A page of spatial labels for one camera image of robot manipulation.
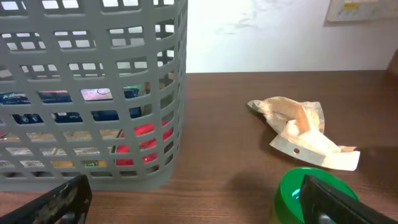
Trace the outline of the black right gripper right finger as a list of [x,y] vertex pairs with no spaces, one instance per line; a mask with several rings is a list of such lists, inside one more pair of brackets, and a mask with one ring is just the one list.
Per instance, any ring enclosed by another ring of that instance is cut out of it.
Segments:
[[299,199],[307,224],[397,224],[313,175],[304,175]]

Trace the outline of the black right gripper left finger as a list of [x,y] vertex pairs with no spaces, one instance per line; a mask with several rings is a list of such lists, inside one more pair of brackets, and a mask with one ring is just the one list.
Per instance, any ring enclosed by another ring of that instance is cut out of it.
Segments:
[[1,224],[84,223],[92,192],[86,175],[78,175],[1,217]]

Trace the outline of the orange pasta package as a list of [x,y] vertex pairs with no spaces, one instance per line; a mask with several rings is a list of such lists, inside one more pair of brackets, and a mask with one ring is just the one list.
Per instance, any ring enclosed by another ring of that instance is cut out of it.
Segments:
[[[138,126],[134,128],[134,132],[136,135],[140,136],[143,134],[150,133],[154,130],[154,124],[144,124],[142,126]],[[101,130],[100,133],[103,135],[105,139],[110,138],[123,138],[124,132],[123,130]],[[155,139],[150,139],[147,141],[143,141],[139,143],[139,149],[141,151],[145,151],[147,149],[151,149],[157,145],[157,141]],[[8,151],[12,156],[29,156],[28,159],[22,159],[19,161],[20,164],[24,167],[43,167],[43,162],[33,158],[33,152],[25,147],[7,147],[6,151]],[[96,147],[81,147],[74,148],[76,156],[98,156],[100,155],[100,151]],[[118,145],[108,147],[108,151],[111,154],[127,154],[131,150],[127,145]],[[73,167],[74,163],[72,160],[67,159],[67,153],[60,147],[51,147],[51,148],[43,148],[39,150],[40,154],[44,157],[48,156],[56,156],[57,159],[52,161],[52,165],[54,167]],[[152,154],[148,154],[142,157],[143,163],[148,163],[156,160],[158,158],[158,153],[154,152]],[[81,161],[86,167],[105,167],[106,161],[104,159],[85,159]],[[132,159],[128,159],[126,157],[115,159],[114,163],[117,166],[133,166],[134,161]]]

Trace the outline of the tissue pack multipack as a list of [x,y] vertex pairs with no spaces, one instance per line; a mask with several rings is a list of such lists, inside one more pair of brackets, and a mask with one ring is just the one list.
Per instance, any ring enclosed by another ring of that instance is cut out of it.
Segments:
[[[138,98],[150,92],[148,86],[133,85],[123,88],[125,99]],[[100,102],[109,103],[114,100],[109,88],[92,88],[82,89],[81,96],[86,103]],[[38,91],[38,97],[43,105],[50,105],[48,110],[50,116],[56,123],[81,123],[83,118],[78,112],[77,106],[73,104],[71,95],[66,90],[49,90]],[[2,105],[29,105],[30,99],[22,92],[1,93]],[[114,109],[97,109],[90,110],[91,117],[94,121],[115,121],[119,119],[118,112]],[[31,111],[21,111],[20,113],[12,113],[17,124],[35,124],[43,123],[41,115]]]

